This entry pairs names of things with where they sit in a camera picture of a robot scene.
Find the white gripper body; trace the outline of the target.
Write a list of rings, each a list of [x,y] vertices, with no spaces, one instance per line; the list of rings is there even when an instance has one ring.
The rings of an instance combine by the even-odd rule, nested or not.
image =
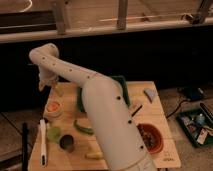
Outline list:
[[[52,71],[45,69],[44,67],[39,68],[39,84],[45,86],[53,86],[58,82],[58,76]]]

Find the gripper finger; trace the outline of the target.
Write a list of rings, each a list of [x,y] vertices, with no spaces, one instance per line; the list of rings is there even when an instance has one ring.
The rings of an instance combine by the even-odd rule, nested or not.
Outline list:
[[[59,96],[62,97],[63,96],[63,91],[60,89],[60,87],[58,86],[58,84],[54,84],[52,86],[53,91]]]
[[[39,91],[41,92],[41,91],[43,91],[44,90],[44,88],[45,88],[45,84],[44,84],[44,82],[42,82],[42,81],[40,81],[39,82]]]

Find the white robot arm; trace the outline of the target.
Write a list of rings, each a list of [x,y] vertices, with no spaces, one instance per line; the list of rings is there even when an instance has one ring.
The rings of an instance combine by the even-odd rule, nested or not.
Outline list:
[[[51,85],[61,76],[82,88],[84,110],[110,171],[157,171],[118,82],[61,60],[52,43],[32,49],[29,58],[39,67],[44,85]]]

